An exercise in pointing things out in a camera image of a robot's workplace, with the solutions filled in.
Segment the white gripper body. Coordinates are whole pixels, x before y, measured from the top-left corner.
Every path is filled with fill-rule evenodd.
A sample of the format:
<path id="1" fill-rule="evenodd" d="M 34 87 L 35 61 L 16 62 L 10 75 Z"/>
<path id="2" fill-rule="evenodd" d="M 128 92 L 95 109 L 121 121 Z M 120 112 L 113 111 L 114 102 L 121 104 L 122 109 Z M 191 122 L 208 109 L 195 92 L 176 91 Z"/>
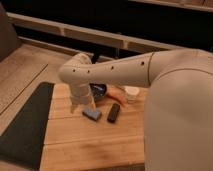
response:
<path id="1" fill-rule="evenodd" d="M 96 108 L 94 97 L 91 92 L 89 92 L 86 95 L 80 95 L 80 96 L 71 94 L 70 101 L 71 101 L 71 107 L 70 107 L 71 112 L 74 112 L 79 106 L 81 106 L 82 108 L 84 107 L 88 107 L 91 109 Z"/>

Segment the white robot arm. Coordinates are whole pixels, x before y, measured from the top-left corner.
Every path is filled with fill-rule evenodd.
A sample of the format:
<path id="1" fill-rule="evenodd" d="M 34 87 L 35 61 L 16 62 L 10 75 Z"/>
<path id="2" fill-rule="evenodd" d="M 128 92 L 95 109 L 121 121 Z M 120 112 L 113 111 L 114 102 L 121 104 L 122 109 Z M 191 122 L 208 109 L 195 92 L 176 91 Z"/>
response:
<path id="1" fill-rule="evenodd" d="M 59 70 L 77 95 L 88 83 L 143 87 L 146 171 L 213 171 L 213 53 L 158 51 L 92 64 L 83 54 Z"/>

